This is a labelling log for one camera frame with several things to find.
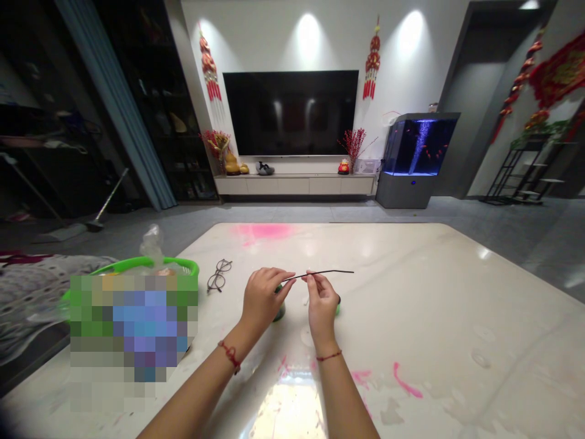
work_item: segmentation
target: mop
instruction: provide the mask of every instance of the mop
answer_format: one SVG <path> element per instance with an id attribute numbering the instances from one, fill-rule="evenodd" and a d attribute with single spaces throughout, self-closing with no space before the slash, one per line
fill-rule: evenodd
<path id="1" fill-rule="evenodd" d="M 38 196 L 38 198 L 43 202 L 47 209 L 51 211 L 51 213 L 55 216 L 57 221 L 61 224 L 60 229 L 53 230 L 52 232 L 48 232 L 45 234 L 37 235 L 37 237 L 32 241 L 33 243 L 62 242 L 85 232 L 86 228 L 83 224 L 76 223 L 67 225 L 67 223 L 63 220 L 63 218 L 61 218 L 57 211 L 53 209 L 53 207 L 49 204 L 45 197 L 37 190 L 37 188 L 35 188 L 35 186 L 30 182 L 30 180 L 18 168 L 18 166 L 16 165 L 18 161 L 14 157 L 8 155 L 6 152 L 0 152 L 0 157 L 3 157 L 6 163 L 12 166 L 12 168 L 16 171 L 20 178 L 22 178 L 22 180 L 36 194 L 36 196 Z"/>
<path id="2" fill-rule="evenodd" d="M 127 173 L 128 173 L 128 168 L 124 169 L 124 172 L 122 172 L 122 176 L 120 177 L 120 180 L 118 180 L 118 183 L 116 183 L 116 185 L 114 186 L 114 189 L 110 193 L 110 196 L 108 197 L 108 199 L 105 201 L 104 205 L 102 206 L 102 210 L 99 211 L 99 213 L 97 214 L 97 216 L 94 218 L 93 221 L 89 221 L 88 223 L 85 223 L 85 226 L 87 227 L 88 232 L 97 233 L 97 232 L 101 232 L 102 229 L 104 228 L 104 225 L 99 222 L 99 217 L 102 216 L 102 213 L 104 212 L 105 208 L 108 207 L 110 200 L 112 199 L 112 197 L 116 193 L 118 186 L 120 186 L 122 179 L 126 176 Z"/>

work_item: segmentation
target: television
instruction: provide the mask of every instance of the television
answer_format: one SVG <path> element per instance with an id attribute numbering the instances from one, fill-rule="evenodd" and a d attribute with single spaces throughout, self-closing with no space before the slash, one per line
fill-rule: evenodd
<path id="1" fill-rule="evenodd" d="M 224 73 L 239 155 L 346 155 L 357 70 Z"/>

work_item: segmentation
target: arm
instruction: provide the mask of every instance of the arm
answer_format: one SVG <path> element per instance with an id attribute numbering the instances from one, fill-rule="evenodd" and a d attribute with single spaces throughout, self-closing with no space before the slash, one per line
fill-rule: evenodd
<path id="1" fill-rule="evenodd" d="M 334 330 L 339 296 L 329 280 L 321 274 L 310 274 L 303 277 L 303 280 L 309 289 L 309 326 L 317 357 L 336 354 L 340 351 Z M 323 386 L 329 436 L 334 439 L 379 439 L 343 355 L 319 361 L 319 375 Z"/>
<path id="2" fill-rule="evenodd" d="M 277 268 L 261 268 L 250 276 L 244 292 L 242 318 L 224 338 L 228 348 L 235 348 L 237 362 L 244 361 L 270 326 L 295 279 L 288 281 L 278 294 L 274 291 L 291 276 L 294 273 Z M 226 356 L 225 349 L 215 348 L 138 439 L 200 437 L 234 371 L 234 364 Z"/>

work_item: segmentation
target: tile floor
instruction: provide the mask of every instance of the tile floor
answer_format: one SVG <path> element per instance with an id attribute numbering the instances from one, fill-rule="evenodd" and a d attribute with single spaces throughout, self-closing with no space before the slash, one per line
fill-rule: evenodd
<path id="1" fill-rule="evenodd" d="M 142 209 L 111 215 L 99 234 L 85 233 L 64 243 L 29 244 L 50 221 L 0 226 L 0 251 L 108 255 L 138 254 L 152 223 L 165 232 L 163 250 L 176 255 L 217 223 L 443 223 L 524 267 L 585 303 L 585 200 L 546 200 L 543 206 L 496 207 L 478 201 L 433 197 L 427 209 L 383 209 L 374 201 L 346 203 L 228 203 L 181 205 L 156 213 Z"/>

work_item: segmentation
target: green basket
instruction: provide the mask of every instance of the green basket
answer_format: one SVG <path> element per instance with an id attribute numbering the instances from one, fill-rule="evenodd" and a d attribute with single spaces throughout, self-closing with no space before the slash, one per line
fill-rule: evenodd
<path id="1" fill-rule="evenodd" d="M 167 263 L 177 263 L 180 266 L 188 268 L 191 274 L 189 276 L 195 276 L 195 284 L 197 285 L 197 275 L 199 274 L 199 266 L 193 262 L 192 260 L 188 259 L 179 259 L 179 258 L 165 258 L 165 264 Z M 140 256 L 130 259 L 124 259 L 122 261 L 115 262 L 113 264 L 107 265 L 99 270 L 94 271 L 90 274 L 90 276 L 96 276 L 98 274 L 107 273 L 109 271 L 113 271 L 115 273 L 123 274 L 123 272 L 131 269 L 136 268 L 139 266 L 147 266 L 152 267 L 154 262 L 148 256 Z M 67 292 L 61 297 L 61 301 L 69 301 L 71 297 L 71 290 L 67 290 Z"/>

